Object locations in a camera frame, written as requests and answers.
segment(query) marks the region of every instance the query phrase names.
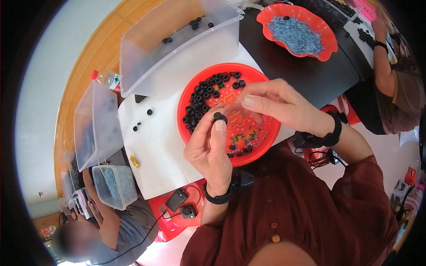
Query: blue granule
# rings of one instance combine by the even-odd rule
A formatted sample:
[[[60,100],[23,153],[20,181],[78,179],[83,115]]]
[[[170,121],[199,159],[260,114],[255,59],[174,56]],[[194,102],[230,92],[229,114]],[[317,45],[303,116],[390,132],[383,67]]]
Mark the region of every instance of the blue granule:
[[[105,181],[108,186],[111,196],[115,200],[121,201],[120,193],[118,192],[117,181],[115,180],[114,171],[111,168],[104,168]],[[125,202],[134,198],[136,194],[135,183],[133,182],[133,176],[130,174],[128,176],[122,176],[120,178],[121,191],[123,192]]]
[[[267,24],[275,40],[285,43],[294,54],[313,54],[318,56],[324,49],[321,34],[312,30],[306,22],[290,17],[274,16]]]

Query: bottle label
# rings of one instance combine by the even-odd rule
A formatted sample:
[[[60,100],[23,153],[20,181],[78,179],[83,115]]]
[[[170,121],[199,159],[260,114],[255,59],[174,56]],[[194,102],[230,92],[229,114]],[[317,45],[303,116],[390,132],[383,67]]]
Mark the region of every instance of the bottle label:
[[[117,90],[116,88],[118,87],[118,91],[120,91],[119,84],[120,84],[120,76],[118,74],[114,73],[114,79],[112,80],[112,84],[111,84],[111,86],[109,86],[109,89],[116,91]]]

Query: white wall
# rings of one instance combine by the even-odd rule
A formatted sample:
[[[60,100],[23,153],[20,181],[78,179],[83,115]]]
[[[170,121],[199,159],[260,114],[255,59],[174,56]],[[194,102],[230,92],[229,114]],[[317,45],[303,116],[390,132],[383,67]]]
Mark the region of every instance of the white wall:
[[[57,198],[53,146],[62,94],[83,47],[120,1],[68,0],[37,44],[23,79],[15,127],[18,177],[27,204]],[[39,197],[38,192],[47,193]]]

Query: plastic water bottle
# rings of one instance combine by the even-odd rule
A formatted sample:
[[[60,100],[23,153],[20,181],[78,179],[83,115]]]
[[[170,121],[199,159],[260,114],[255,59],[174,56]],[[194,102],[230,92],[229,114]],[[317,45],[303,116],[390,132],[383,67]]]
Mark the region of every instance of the plastic water bottle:
[[[99,71],[93,70],[91,78],[112,91],[120,91],[120,76],[112,71],[99,73]]]

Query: red plastic plate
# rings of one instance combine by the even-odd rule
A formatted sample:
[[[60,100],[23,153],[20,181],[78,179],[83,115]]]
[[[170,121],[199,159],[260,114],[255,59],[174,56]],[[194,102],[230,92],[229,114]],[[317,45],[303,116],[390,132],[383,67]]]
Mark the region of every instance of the red plastic plate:
[[[241,77],[239,80],[244,80],[246,84],[269,80],[258,70],[240,63],[222,63],[211,66],[198,73],[186,86],[178,104],[178,128],[185,144],[188,144],[191,134],[186,129],[186,124],[182,122],[182,118],[186,114],[185,108],[190,104],[191,93],[194,92],[194,88],[199,84],[199,81],[206,80],[213,74],[223,72],[240,72]],[[218,103],[232,104],[241,93],[241,90],[244,89],[234,89],[232,83],[235,81],[236,79],[231,77],[228,82],[225,82],[225,88],[219,90],[220,97],[216,99],[210,97],[207,99],[206,104],[210,108],[215,107]],[[233,167],[251,163],[262,156],[272,146],[281,126],[281,123],[276,119],[264,116],[264,124],[262,127],[259,127],[253,118],[250,116],[243,117],[240,115],[240,112],[230,114],[227,119],[227,143],[225,151],[228,154],[234,154],[234,157],[230,158]],[[237,146],[235,150],[229,149],[229,145],[232,144]],[[253,146],[252,152],[240,157],[236,156],[237,152],[242,152],[243,148],[247,148],[248,146]]]
[[[324,46],[324,50],[319,52],[318,56],[315,56],[313,54],[292,53],[288,49],[288,47],[285,45],[285,43],[275,40],[271,31],[266,25],[276,15],[280,17],[284,17],[284,16],[294,17],[300,21],[306,22],[311,27],[311,29],[321,34],[321,42],[322,42],[322,45]],[[296,57],[305,57],[305,56],[315,57],[315,58],[318,58],[318,60],[324,62],[330,59],[332,52],[337,52],[336,36],[334,35],[330,27],[327,25],[327,23],[325,23],[325,21],[322,18],[318,17],[314,13],[310,12],[309,10],[301,6],[292,6],[287,4],[270,5],[265,7],[265,9],[257,15],[256,20],[257,22],[263,25],[263,35],[266,37],[266,39],[276,42],[279,46],[286,48],[290,52],[290,54]]]

